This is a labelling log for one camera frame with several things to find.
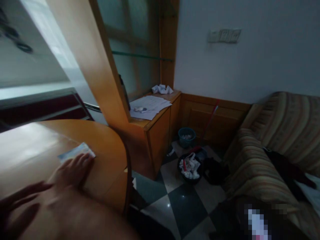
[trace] skin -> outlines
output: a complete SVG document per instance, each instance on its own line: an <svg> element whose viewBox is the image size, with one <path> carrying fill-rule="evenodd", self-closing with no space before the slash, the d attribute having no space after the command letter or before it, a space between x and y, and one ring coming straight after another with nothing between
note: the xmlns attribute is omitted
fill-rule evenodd
<svg viewBox="0 0 320 240"><path fill-rule="evenodd" d="M0 201L0 239L18 239L37 215L40 204L35 203L26 208L21 215L11 224L11 213L21 205L28 203L38 196L38 193L46 191L52 184L38 182L29 185Z"/></svg>
<svg viewBox="0 0 320 240"><path fill-rule="evenodd" d="M16 208L43 193L45 204L65 239L140 239L122 216L111 208L80 193L81 183L90 171L93 158L80 154L55 170L48 183L29 185L0 201L0 239L18 239L31 224L40 204L29 206L12 224Z"/></svg>
<svg viewBox="0 0 320 240"><path fill-rule="evenodd" d="M89 155L63 163L52 175L46 204L66 239L139 239L135 230L111 208L84 196L80 183L93 164Z"/></svg>

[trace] wall switch panel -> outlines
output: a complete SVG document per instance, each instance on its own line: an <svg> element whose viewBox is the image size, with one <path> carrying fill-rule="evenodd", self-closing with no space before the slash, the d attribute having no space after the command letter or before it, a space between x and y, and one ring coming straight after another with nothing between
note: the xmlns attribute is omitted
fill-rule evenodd
<svg viewBox="0 0 320 240"><path fill-rule="evenodd" d="M229 37L229 32L230 32L229 29L221 29L219 42L227 42Z"/></svg>
<svg viewBox="0 0 320 240"><path fill-rule="evenodd" d="M219 42L220 32L219 31L210 31L208 36L208 42L216 43Z"/></svg>
<svg viewBox="0 0 320 240"><path fill-rule="evenodd" d="M209 31L208 42L209 43L237 43L241 29L221 29L219 31Z"/></svg>
<svg viewBox="0 0 320 240"><path fill-rule="evenodd" d="M241 34L241 29L230 30L228 43L237 43L240 34Z"/></svg>

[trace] cabinet door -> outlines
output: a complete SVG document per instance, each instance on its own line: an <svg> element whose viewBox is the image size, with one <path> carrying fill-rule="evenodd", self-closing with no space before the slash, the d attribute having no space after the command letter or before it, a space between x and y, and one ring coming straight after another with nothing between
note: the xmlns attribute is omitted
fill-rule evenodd
<svg viewBox="0 0 320 240"><path fill-rule="evenodd" d="M172 142L172 139L175 135L178 134L179 126L179 107L180 107L180 98L178 97L170 107L170 135L169 135L169 146Z"/></svg>
<svg viewBox="0 0 320 240"><path fill-rule="evenodd" d="M168 150L169 125L170 108L165 111L165 113L148 131L155 176L157 176L162 165L162 160L164 159Z"/></svg>

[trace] black trash can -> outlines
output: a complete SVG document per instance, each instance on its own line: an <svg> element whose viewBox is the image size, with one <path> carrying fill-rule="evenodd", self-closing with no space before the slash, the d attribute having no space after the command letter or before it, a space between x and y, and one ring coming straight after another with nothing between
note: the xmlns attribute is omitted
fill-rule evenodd
<svg viewBox="0 0 320 240"><path fill-rule="evenodd" d="M197 179L189 179L189 178L186 178L186 177L182 174L179 165L180 165L180 161L181 161L182 159L185 159L185 158L186 158L187 156L189 156L189 155L190 155L190 153L186 153L186 154L182 155L182 156L179 158L178 164L177 164L177 169L178 169L178 172L180 173L180 175L182 176L182 178L183 178L188 184L194 185L194 184L197 184L197 183L200 181L200 179L202 178L202 175L203 175L203 164L201 163L201 161L199 160L199 158L197 158L197 157L195 156L194 159L200 163L200 166L198 167L198 170L197 170L197 172L198 172L198 174L199 174L200 177L197 178Z"/></svg>

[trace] crumpled tissue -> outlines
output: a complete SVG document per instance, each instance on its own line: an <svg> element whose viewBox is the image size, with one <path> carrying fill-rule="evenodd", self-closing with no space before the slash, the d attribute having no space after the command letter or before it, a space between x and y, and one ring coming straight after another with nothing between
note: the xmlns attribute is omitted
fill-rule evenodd
<svg viewBox="0 0 320 240"><path fill-rule="evenodd" d="M184 170L183 166L183 159L181 159L179 163L179 168L181 169L181 173L189 179L198 179L200 177L199 173L197 172L200 163L194 159L196 156L195 153L191 153L189 156L187 156L184 161L186 164L187 171Z"/></svg>
<svg viewBox="0 0 320 240"><path fill-rule="evenodd" d="M163 84L159 84L159 85L155 85L152 89L153 94L155 93L161 93L161 94L171 94L173 93L173 90L171 89L171 87L169 87L169 85L166 88L166 85Z"/></svg>

